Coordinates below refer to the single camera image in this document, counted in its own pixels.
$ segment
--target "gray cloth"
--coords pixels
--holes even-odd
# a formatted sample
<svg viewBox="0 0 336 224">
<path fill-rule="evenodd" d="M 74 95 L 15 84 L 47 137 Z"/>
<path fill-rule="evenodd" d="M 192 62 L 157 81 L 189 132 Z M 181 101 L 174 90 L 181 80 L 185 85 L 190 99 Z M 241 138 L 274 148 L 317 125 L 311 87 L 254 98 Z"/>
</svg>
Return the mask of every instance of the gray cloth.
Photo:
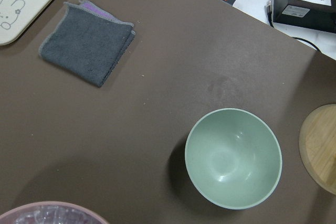
<svg viewBox="0 0 336 224">
<path fill-rule="evenodd" d="M 66 4 L 64 18 L 41 45 L 39 54 L 101 87 L 133 40 L 133 24 Z"/>
</svg>

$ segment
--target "round wooden lid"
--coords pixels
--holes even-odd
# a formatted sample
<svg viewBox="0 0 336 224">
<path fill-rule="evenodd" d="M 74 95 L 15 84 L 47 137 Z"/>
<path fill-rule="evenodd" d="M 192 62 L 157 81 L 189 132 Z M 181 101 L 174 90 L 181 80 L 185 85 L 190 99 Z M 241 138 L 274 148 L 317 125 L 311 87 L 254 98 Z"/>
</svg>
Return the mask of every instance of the round wooden lid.
<svg viewBox="0 0 336 224">
<path fill-rule="evenodd" d="M 310 176 L 336 195 L 336 104 L 309 114 L 301 127 L 299 148 Z"/>
</svg>

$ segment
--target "folded towel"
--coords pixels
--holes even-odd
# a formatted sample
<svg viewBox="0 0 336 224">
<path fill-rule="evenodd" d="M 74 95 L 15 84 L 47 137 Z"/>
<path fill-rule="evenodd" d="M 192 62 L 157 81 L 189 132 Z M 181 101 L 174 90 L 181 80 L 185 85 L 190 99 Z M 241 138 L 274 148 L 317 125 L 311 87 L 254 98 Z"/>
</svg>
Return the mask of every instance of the folded towel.
<svg viewBox="0 0 336 224">
<path fill-rule="evenodd" d="M 40 46 L 39 54 L 101 87 L 133 40 L 134 25 L 89 1 L 66 5 L 64 18 Z"/>
</svg>

